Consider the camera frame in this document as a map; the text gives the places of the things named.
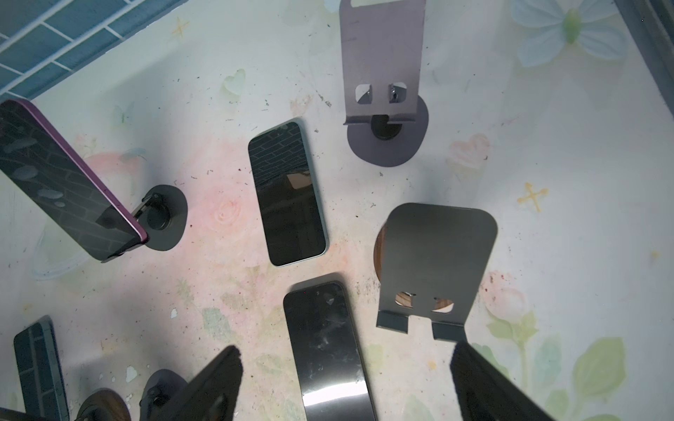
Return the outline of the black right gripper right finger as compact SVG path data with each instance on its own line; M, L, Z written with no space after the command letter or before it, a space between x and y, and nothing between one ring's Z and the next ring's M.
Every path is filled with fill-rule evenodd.
M467 342L456 344L449 367L462 419L552 421Z

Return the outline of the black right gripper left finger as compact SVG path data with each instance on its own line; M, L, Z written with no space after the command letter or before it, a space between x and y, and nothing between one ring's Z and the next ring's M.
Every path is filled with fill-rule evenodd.
M163 405L152 410L153 420L228 420L234 419L237 398L242 385L243 366L240 350L226 347L194 379L173 390L158 383Z

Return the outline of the wooden base phone stand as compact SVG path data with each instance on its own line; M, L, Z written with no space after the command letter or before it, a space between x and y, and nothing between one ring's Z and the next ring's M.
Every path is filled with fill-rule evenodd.
M377 327L407 333L412 316L435 340L461 342L498 234L485 210L426 203L396 207L383 227Z

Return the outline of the purple metal phone stand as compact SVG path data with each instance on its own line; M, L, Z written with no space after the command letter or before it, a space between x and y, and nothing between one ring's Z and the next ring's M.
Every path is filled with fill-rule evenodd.
M400 166L418 152L429 123L419 95L426 4L343 1L339 14L349 146L370 164Z

